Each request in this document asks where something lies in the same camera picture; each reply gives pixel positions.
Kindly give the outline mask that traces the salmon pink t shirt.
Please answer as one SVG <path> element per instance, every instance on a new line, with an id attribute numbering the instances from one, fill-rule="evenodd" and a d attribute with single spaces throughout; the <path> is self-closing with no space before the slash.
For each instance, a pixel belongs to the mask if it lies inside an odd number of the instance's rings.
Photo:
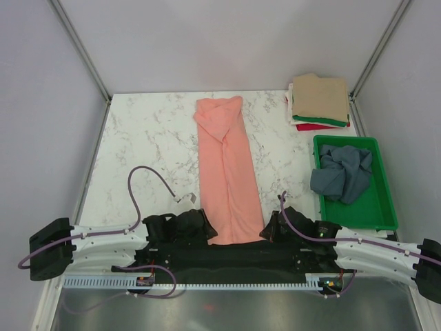
<path id="1" fill-rule="evenodd" d="M 260 241 L 265 225 L 242 106 L 240 96 L 196 102 L 201 207 L 215 245 Z"/>

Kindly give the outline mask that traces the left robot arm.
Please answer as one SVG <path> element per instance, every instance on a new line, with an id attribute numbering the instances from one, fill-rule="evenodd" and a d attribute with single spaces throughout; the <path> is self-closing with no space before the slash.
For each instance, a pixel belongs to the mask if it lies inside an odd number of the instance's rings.
<path id="1" fill-rule="evenodd" d="M 30 237 L 30 278 L 45 281 L 85 270 L 152 272 L 154 264 L 170 264 L 166 249 L 207 245 L 217 235 L 202 209 L 152 215 L 124 228 L 73 226 L 61 218 Z"/>

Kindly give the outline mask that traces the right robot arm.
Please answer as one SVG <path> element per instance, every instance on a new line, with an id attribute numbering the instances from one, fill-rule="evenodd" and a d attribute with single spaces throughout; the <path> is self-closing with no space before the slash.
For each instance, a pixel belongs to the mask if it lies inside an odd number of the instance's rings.
<path id="1" fill-rule="evenodd" d="M 312 221 L 292 207 L 274 211 L 260 237 L 270 242 L 298 241 L 314 252 L 323 271 L 335 267 L 393 279 L 440 303 L 440 243 L 421 244 L 369 237 L 329 221 Z"/>

